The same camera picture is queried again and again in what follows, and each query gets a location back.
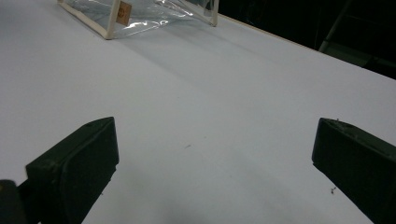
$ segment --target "transparent plastic box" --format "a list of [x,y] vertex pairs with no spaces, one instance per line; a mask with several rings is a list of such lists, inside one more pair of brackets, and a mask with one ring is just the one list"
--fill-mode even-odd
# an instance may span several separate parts
[[219,0],[58,0],[104,39],[122,38],[174,21],[218,23]]

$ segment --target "table surface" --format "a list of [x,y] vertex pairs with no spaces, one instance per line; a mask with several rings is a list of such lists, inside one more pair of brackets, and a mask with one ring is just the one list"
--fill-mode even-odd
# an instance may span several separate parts
[[84,223],[371,223],[311,161],[319,118],[396,145],[396,81],[219,18],[105,41],[0,1],[0,178],[91,120],[120,164]]

